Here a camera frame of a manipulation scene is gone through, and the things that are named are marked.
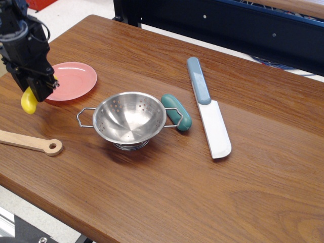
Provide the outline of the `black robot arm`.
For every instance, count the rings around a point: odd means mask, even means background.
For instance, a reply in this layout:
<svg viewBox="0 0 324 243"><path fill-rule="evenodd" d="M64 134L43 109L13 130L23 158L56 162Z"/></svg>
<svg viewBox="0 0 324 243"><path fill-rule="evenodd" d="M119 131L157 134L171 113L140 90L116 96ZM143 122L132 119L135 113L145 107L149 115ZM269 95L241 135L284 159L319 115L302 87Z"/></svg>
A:
<svg viewBox="0 0 324 243"><path fill-rule="evenodd" d="M47 60L50 33L28 15L26 1L1 1L1 55L7 71L22 91L31 88L38 102L59 87Z"/></svg>

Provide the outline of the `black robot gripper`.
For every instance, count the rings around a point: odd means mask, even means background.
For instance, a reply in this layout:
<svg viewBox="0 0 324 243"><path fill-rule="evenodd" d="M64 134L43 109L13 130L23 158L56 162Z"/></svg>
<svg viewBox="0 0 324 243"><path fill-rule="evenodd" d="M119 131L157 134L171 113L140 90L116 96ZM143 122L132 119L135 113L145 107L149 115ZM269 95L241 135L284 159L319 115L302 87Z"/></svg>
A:
<svg viewBox="0 0 324 243"><path fill-rule="evenodd" d="M1 28L1 55L7 71L21 89L31 88L38 102L57 88L54 69L47 61L50 32L39 20L19 20L17 29Z"/></svg>

